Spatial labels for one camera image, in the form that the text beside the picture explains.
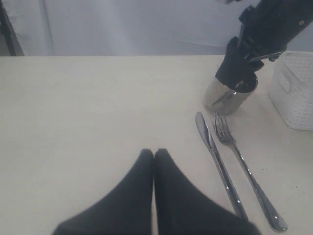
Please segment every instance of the silver fork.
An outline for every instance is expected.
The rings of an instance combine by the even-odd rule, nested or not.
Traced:
[[[236,145],[236,141],[231,135],[229,127],[227,125],[226,117],[224,114],[221,113],[214,113],[214,130],[219,138],[220,142],[226,145],[229,145],[231,149],[236,154],[238,161],[241,163],[248,179],[250,180],[251,186],[255,192],[255,195],[261,205],[263,213],[268,220],[271,227],[277,231],[286,231],[287,230],[287,223],[284,219],[280,216],[280,214],[276,211],[272,203],[269,201],[268,197],[265,195],[259,184],[256,182],[255,178],[253,177],[249,167],[247,166],[245,160],[243,159],[239,149]]]

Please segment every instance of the metal cup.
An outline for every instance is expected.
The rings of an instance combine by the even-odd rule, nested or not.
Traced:
[[[238,83],[234,89],[220,82],[216,77],[205,92],[204,104],[214,112],[226,115],[234,112],[256,89],[257,77]]]

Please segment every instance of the white table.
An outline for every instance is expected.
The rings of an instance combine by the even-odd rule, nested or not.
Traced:
[[[0,58],[0,234],[49,235],[105,196],[142,148],[167,148],[205,195],[233,211],[195,125],[223,56]],[[288,128],[259,87],[229,117],[238,147],[289,225],[313,231],[313,133]],[[216,144],[248,217],[273,232],[231,150]],[[154,233],[157,234],[155,206]]]

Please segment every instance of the white basket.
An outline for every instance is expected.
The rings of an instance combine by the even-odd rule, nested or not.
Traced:
[[[313,53],[281,55],[268,94],[286,125],[313,131]]]

